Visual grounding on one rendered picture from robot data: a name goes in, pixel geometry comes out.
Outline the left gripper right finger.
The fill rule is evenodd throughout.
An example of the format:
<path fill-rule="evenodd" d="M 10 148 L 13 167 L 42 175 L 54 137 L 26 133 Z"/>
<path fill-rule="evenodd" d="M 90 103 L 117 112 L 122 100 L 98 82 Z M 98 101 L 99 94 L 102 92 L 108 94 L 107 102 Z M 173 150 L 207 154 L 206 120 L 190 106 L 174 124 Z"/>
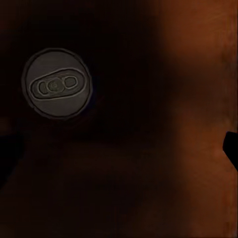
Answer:
<path fill-rule="evenodd" d="M 238 133 L 227 132 L 223 150 L 238 171 Z"/>

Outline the trash can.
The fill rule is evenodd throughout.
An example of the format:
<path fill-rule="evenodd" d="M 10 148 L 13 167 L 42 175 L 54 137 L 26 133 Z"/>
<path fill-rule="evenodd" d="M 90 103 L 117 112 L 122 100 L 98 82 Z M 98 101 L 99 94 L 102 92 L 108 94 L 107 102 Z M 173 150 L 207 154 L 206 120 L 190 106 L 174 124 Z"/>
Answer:
<path fill-rule="evenodd" d="M 21 77 L 69 46 L 106 95 L 41 116 Z M 238 238 L 238 0 L 0 0 L 0 137 L 25 151 L 0 190 L 0 238 Z"/>

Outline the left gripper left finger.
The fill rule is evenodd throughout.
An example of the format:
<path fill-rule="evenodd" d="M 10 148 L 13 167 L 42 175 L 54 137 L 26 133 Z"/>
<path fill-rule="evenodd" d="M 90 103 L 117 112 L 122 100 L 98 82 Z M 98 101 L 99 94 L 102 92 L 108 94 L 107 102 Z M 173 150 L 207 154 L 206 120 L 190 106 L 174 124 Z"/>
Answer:
<path fill-rule="evenodd" d="M 21 132 L 0 137 L 0 190 L 25 151 Z"/>

